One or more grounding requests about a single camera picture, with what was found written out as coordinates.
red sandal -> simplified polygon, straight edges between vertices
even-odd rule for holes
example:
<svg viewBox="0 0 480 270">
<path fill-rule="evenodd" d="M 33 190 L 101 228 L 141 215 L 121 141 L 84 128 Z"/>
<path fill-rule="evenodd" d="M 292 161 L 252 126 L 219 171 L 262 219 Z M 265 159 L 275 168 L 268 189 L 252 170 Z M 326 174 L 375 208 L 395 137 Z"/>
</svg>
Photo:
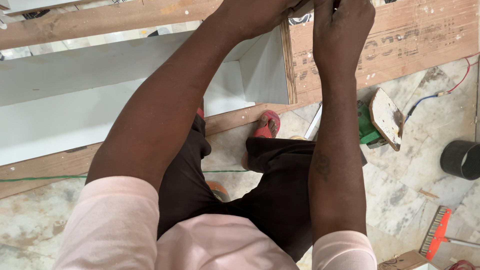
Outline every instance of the red sandal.
<svg viewBox="0 0 480 270">
<path fill-rule="evenodd" d="M 280 117 L 278 116 L 278 114 L 276 112 L 272 111 L 272 110 L 268 110 L 268 111 L 265 111 L 264 113 L 262 113 L 262 115 L 260 116 L 260 119 L 264 115 L 266 115 L 268 117 L 267 124 L 264 127 L 261 127 L 259 129 L 255 130 L 252 137 L 264 136 L 265 138 L 271 138 L 272 133 L 270 132 L 270 129 L 268 128 L 268 122 L 271 119 L 275 120 L 275 125 L 277 125 L 276 132 L 278 134 L 278 131 L 280 130 Z"/>
</svg>

red wire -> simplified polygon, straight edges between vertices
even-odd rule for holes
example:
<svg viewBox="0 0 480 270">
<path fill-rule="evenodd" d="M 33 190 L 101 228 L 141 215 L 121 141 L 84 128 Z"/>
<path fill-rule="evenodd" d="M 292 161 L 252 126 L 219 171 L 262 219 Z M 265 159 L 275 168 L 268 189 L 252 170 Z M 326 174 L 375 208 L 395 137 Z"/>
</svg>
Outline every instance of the red wire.
<svg viewBox="0 0 480 270">
<path fill-rule="evenodd" d="M 460 260 L 456 264 L 452 265 L 448 270 L 475 270 L 476 268 L 480 268 L 480 266 L 474 266 L 467 260 Z"/>
<path fill-rule="evenodd" d="M 480 53 L 480 51 L 477 52 L 476 54 L 472 54 L 472 55 L 469 55 L 469 56 L 467 56 L 467 57 L 464 57 L 465 60 L 467 60 L 467 63 L 468 63 L 467 72 L 465 73 L 465 76 L 463 76 L 463 79 L 462 79 L 455 87 L 453 87 L 452 89 L 450 89 L 450 90 L 447 91 L 448 93 L 452 92 L 457 86 L 459 86 L 459 85 L 463 82 L 463 80 L 465 80 L 465 78 L 467 77 L 468 73 L 470 72 L 470 67 L 473 66 L 473 65 L 475 65 L 475 64 L 477 64 L 477 63 L 479 62 L 479 61 L 477 61 L 477 62 L 475 62 L 475 63 L 473 63 L 473 64 L 470 64 L 470 61 L 468 61 L 468 59 L 469 59 L 470 57 L 473 57 L 473 56 L 475 56 L 475 55 L 477 55 L 477 54 L 479 54 L 479 53 Z"/>
</svg>

tile floor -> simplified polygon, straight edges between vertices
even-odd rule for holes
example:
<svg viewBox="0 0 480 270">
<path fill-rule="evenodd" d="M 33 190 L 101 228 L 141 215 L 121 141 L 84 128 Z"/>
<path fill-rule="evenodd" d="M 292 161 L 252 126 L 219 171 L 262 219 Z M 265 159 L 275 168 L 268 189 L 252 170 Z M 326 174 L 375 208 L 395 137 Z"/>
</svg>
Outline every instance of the tile floor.
<svg viewBox="0 0 480 270">
<path fill-rule="evenodd" d="M 407 113 L 421 97 L 453 87 L 465 71 L 465 60 L 458 60 L 377 86 Z M 424 100 L 405 125 L 400 152 L 389 146 L 361 146 L 369 162 L 363 168 L 367 232 L 379 262 L 418 250 L 439 205 L 454 210 L 447 236 L 480 243 L 479 180 L 453 177 L 439 166 L 440 154 L 450 141 L 475 139 L 477 81 L 475 66 L 451 95 Z M 359 90 L 358 99 L 368 102 L 377 86 Z M 303 136 L 319 107 L 312 104 L 281 114 L 278 137 Z M 203 169 L 241 170 L 244 141 L 254 127 L 255 123 L 251 123 L 209 136 L 212 154 L 202 161 Z M 224 172 L 206 173 L 205 177 L 221 183 L 236 199 L 254 188 L 261 174 Z M 0 269 L 51 268 L 63 226 L 83 184 L 83 179 L 69 179 L 0 200 Z M 480 265 L 480 249 L 443 243 L 433 262 L 443 269 L 454 259 Z M 311 253 L 307 252 L 298 266 L 310 269 L 311 261 Z"/>
</svg>

blue wire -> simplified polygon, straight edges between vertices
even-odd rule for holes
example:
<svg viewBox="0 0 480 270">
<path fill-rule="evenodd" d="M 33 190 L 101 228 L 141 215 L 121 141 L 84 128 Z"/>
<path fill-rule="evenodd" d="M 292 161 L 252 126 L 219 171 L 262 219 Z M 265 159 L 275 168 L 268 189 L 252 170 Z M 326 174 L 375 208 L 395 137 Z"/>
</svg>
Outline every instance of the blue wire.
<svg viewBox="0 0 480 270">
<path fill-rule="evenodd" d="M 416 106 L 417 106 L 422 100 L 424 100 L 424 99 L 427 99 L 427 98 L 436 98 L 436 97 L 437 97 L 437 95 L 431 95 L 431 96 L 428 96 L 428 97 L 421 98 L 419 101 L 417 101 L 417 103 L 415 103 L 415 105 L 413 105 L 412 108 L 416 107 Z M 407 117 L 405 118 L 405 122 L 403 122 L 403 123 L 406 123 L 406 122 L 407 122 L 407 120 L 408 120 L 408 118 L 410 117 L 410 115 L 411 115 L 411 114 L 407 115 Z"/>
</svg>

black bucket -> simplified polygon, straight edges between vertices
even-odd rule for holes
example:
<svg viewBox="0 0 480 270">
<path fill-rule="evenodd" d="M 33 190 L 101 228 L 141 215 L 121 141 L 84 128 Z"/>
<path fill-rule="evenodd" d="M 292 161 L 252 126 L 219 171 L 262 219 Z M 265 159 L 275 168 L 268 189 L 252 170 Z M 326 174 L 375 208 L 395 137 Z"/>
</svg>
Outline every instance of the black bucket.
<svg viewBox="0 0 480 270">
<path fill-rule="evenodd" d="M 440 167 L 446 173 L 467 180 L 480 177 L 480 143 L 453 141 L 440 157 Z"/>
</svg>

